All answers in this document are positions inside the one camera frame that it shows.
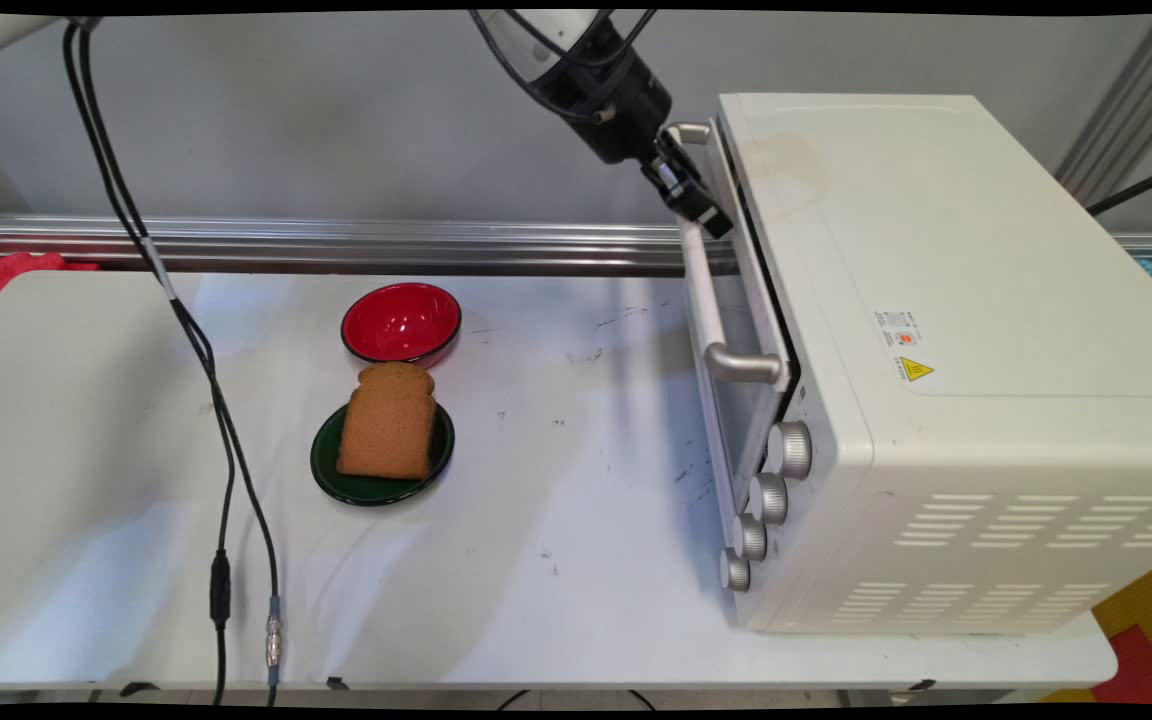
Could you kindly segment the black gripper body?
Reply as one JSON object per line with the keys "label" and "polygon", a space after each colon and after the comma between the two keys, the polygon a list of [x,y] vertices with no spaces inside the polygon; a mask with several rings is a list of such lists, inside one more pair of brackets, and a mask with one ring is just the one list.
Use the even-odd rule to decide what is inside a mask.
{"label": "black gripper body", "polygon": [[672,108],[664,83],[621,38],[581,38],[571,51],[582,65],[561,63],[564,123],[604,162],[649,167]]}

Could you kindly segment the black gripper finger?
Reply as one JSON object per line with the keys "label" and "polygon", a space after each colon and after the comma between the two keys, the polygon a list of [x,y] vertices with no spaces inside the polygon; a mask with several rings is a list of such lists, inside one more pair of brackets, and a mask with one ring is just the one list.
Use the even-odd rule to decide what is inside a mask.
{"label": "black gripper finger", "polygon": [[641,172],[673,214],[705,223],[705,183],[689,156],[654,154],[641,162]]}
{"label": "black gripper finger", "polygon": [[655,188],[667,209],[687,222],[700,225],[714,240],[732,232],[732,219],[708,191],[702,172],[687,156],[676,132],[660,129],[655,137]]}

